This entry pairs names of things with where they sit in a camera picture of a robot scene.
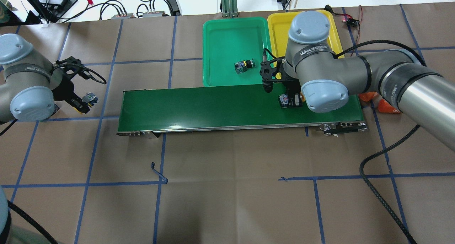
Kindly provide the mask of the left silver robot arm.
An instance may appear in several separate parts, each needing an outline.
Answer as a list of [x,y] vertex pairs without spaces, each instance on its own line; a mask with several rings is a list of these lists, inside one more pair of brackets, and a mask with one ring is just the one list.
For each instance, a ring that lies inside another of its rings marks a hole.
[[72,82],[76,75],[96,80],[98,73],[72,56],[50,62],[34,46],[18,34],[0,37],[0,61],[4,84],[1,85],[0,119],[8,126],[17,121],[43,121],[54,115],[64,101],[81,114],[86,114],[98,102],[94,93],[84,97],[75,94]]

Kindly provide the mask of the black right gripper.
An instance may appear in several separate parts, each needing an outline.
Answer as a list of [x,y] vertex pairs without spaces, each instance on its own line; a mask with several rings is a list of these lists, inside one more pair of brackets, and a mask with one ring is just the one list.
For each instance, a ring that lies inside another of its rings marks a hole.
[[301,97],[301,86],[298,79],[289,76],[285,69],[285,58],[276,58],[268,60],[263,58],[260,63],[260,76],[265,92],[269,93],[273,90],[274,83],[282,83],[286,87],[286,93],[291,95],[291,108],[303,106]]

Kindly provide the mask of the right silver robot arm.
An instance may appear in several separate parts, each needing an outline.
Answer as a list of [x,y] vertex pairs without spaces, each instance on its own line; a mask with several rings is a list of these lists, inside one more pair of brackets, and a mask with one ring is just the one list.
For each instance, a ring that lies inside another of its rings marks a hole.
[[350,95],[378,92],[451,150],[455,136],[454,82],[428,68],[411,48],[389,40],[390,49],[340,58],[327,43],[330,21],[318,11],[304,11],[291,21],[285,56],[261,62],[263,88],[296,82],[309,110],[327,113],[346,105]]

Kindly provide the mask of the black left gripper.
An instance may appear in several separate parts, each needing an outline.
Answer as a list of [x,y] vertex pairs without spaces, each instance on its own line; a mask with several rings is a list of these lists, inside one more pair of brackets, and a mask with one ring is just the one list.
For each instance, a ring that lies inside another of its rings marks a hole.
[[54,73],[61,73],[62,74],[62,81],[60,84],[52,90],[53,97],[55,101],[66,101],[70,106],[72,106],[76,111],[78,111],[80,114],[86,114],[90,111],[89,105],[78,95],[75,94],[74,92],[74,84],[71,81],[71,79],[76,75],[76,74],[81,74],[82,73],[82,62],[79,59],[74,58],[73,56],[70,56],[67,59],[64,59],[62,61],[55,61],[53,63],[53,66],[58,66],[61,64],[66,64],[66,63],[73,63],[77,64],[78,66],[64,66],[64,67],[59,67],[54,70]]

